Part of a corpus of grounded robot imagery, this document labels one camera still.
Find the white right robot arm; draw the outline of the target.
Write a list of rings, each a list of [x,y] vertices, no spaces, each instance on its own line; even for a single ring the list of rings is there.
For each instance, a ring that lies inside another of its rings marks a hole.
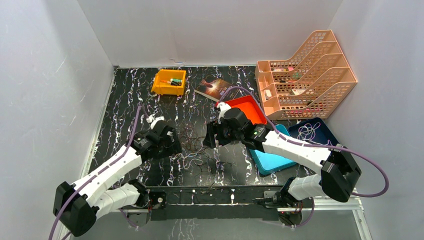
[[[295,207],[317,196],[346,203],[362,174],[349,149],[337,145],[310,144],[281,134],[270,123],[252,123],[239,108],[224,108],[217,120],[206,125],[203,145],[215,148],[240,142],[246,148],[287,158],[314,172],[295,177],[281,189],[282,202]]]

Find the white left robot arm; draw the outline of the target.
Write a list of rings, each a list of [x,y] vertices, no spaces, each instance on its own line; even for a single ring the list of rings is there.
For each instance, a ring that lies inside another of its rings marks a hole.
[[[158,117],[146,131],[132,134],[118,152],[100,167],[73,183],[64,181],[55,191],[54,223],[62,223],[75,237],[90,230],[104,215],[126,206],[149,208],[150,189],[137,179],[113,188],[121,177],[147,160],[182,152],[177,131]]]

